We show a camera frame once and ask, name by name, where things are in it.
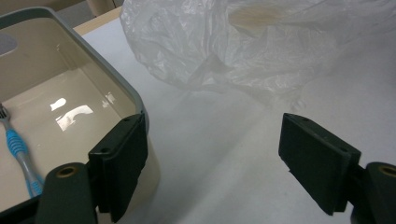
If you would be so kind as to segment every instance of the black bracket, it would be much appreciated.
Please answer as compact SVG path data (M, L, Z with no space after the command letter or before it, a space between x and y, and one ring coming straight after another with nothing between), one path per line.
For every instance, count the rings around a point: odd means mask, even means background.
M396 167L359 166L361 152L311 119L283 116L279 156L328 215L354 205L352 223L396 223Z
M131 201L147 157L145 115L132 115L90 151L87 164L72 162L53 169L46 176L43 194L2 212L0 223L97 223L96 206L117 222Z

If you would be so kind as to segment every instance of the toothbrush handle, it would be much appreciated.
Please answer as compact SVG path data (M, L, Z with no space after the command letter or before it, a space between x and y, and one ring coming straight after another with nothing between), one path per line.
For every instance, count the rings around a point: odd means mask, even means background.
M40 195L43 191L43 181L35 173L32 165L26 144L21 137L12 129L7 130L7 145L11 154L17 159L20 164L26 180L26 186L30 197Z

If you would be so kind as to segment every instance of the table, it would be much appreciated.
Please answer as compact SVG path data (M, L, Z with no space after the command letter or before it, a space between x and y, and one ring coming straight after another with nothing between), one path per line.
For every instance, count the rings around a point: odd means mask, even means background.
M25 7L50 7L56 11L71 7L83 0L35 0L35 1L15 1L15 0L0 0L2 7L0 14L5 14L11 11L22 9ZM94 16L99 16L115 8L112 0L87 0L90 10Z
M119 13L76 31L137 89L150 117L162 179L153 197L120 223L349 223L350 205L328 217L278 157L284 112L311 118L360 150L363 167L396 163L396 65L370 52L394 55L394 47L380 39L361 52L365 63L351 68L358 60L351 58L333 76L305 85L301 107L292 111L281 99L266 105L240 91L182 91L162 83L135 60ZM390 69L378 74L378 66Z

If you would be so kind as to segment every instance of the toothbrush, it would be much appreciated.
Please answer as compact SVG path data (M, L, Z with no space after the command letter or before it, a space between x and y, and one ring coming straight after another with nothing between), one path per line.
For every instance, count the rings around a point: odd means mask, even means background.
M35 172L34 166L30 161L26 144L21 137L12 129L9 123L10 115L3 105L0 103L0 121L3 122L6 129L7 146L9 152L20 164L26 181L26 186L31 198L40 195L43 192L43 180Z

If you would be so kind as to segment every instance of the screw hole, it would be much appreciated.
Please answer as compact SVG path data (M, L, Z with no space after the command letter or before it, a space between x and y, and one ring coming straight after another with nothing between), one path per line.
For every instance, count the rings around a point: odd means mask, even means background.
M396 169L391 166L380 166L379 170L385 175L396 177Z
M66 166L62 170L56 173L56 176L59 178L66 178L71 175L74 175L77 172L77 168L74 166Z
M100 152L102 152L102 153L108 153L109 151L110 151L110 148L108 148L108 147L104 147L104 148L100 149Z

